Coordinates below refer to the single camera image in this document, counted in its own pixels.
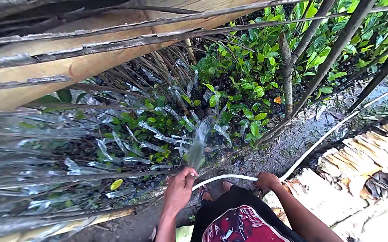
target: orange leaf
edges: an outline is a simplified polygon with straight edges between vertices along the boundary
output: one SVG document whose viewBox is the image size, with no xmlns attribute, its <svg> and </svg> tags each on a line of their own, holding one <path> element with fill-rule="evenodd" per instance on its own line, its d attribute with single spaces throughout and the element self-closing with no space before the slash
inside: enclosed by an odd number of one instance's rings
<svg viewBox="0 0 388 242">
<path fill-rule="evenodd" d="M 273 100 L 273 102 L 277 102 L 277 103 L 281 104 L 281 103 L 282 103 L 282 99 L 280 98 L 280 96 L 278 96 L 278 97 L 276 97 L 276 98 Z"/>
</svg>

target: soil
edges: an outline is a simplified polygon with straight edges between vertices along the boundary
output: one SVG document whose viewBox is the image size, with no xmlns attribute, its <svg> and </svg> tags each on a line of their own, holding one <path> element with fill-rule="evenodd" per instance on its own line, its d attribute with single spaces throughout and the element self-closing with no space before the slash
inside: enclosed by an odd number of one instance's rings
<svg viewBox="0 0 388 242">
<path fill-rule="evenodd" d="M 208 172 L 199 177 L 197 182 L 217 175 L 230 173 L 252 177 L 257 176 L 261 171 L 274 173 L 277 176 L 284 174 L 313 143 L 346 117 L 346 109 L 355 101 L 366 84 L 367 81 L 362 81 L 346 91 L 337 93 L 327 101 L 327 105 L 318 103 L 305 108 L 298 114 L 297 118 L 286 126 L 282 134 L 274 140 L 271 140 L 263 149 L 251 150 L 238 155 L 235 155 L 234 152 L 214 151 L 216 153 L 212 157 L 219 157 L 216 154 L 223 156 L 220 161 L 206 161 L 205 166 L 213 168 L 210 168 Z M 383 84 L 371 93 L 368 99 L 376 98 L 387 91 L 388 77 Z M 377 119 L 365 119 L 365 117 L 369 117 L 372 114 L 377 115 L 378 110 L 384 107 L 388 107 L 388 96 L 366 109 L 366 111 L 363 111 L 359 117 L 342 125 L 320 144 L 319 147 L 337 143 L 337 141 L 347 137 L 348 133 L 351 133 L 353 129 L 359 128 L 360 125 L 365 127 L 368 124 L 375 124 L 378 122 Z M 312 158 L 310 156 L 310 158 L 304 160 L 300 167 L 312 166 L 314 164 L 315 157 Z M 264 195 L 250 181 L 234 179 L 233 183 L 251 190 L 260 198 Z M 223 193 L 222 180 L 209 183 L 208 188 L 210 189 L 212 198 L 217 199 Z M 162 205 L 163 201 L 160 200 L 156 205 L 139 210 L 136 215 L 102 223 L 99 226 L 88 227 L 73 235 L 71 238 L 65 239 L 65 241 L 149 241 L 150 234 L 159 223 Z M 192 221 L 189 217 L 195 214 L 198 208 L 199 194 L 197 190 L 193 193 L 189 205 L 179 213 L 176 226 L 190 225 Z"/>
</svg>

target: left hand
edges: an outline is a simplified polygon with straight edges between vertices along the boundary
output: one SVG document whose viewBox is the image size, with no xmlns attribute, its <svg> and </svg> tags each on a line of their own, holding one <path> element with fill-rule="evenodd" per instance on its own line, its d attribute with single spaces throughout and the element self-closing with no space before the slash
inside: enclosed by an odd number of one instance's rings
<svg viewBox="0 0 388 242">
<path fill-rule="evenodd" d="M 197 172 L 192 167 L 185 167 L 177 176 L 171 177 L 171 183 L 164 193 L 164 211 L 176 216 L 190 201 L 194 176 Z"/>
</svg>

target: water stream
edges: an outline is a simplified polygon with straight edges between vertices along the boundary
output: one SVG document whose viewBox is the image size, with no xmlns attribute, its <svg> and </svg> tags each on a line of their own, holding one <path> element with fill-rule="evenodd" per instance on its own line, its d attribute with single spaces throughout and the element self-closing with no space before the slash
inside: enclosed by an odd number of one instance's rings
<svg viewBox="0 0 388 242">
<path fill-rule="evenodd" d="M 188 152 L 188 166 L 194 167 L 198 170 L 204 159 L 204 149 L 206 148 L 206 141 L 210 134 L 210 128 L 212 122 L 215 120 L 213 118 L 207 117 L 201 121 L 200 125 L 197 128 L 194 142 L 192 143 L 189 152 Z"/>
</svg>

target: finger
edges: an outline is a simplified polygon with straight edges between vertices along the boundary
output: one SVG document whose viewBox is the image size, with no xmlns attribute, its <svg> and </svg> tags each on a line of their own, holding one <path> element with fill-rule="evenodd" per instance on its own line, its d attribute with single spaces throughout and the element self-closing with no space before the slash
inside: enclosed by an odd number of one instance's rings
<svg viewBox="0 0 388 242">
<path fill-rule="evenodd" d="M 188 174 L 185 178 L 185 189 L 192 190 L 194 185 L 195 177 L 193 176 L 193 173 L 191 172 Z"/>
<path fill-rule="evenodd" d="M 176 177 L 181 180 L 185 180 L 186 176 L 189 173 L 194 173 L 195 176 L 197 176 L 197 172 L 194 168 L 186 166 Z"/>
</svg>

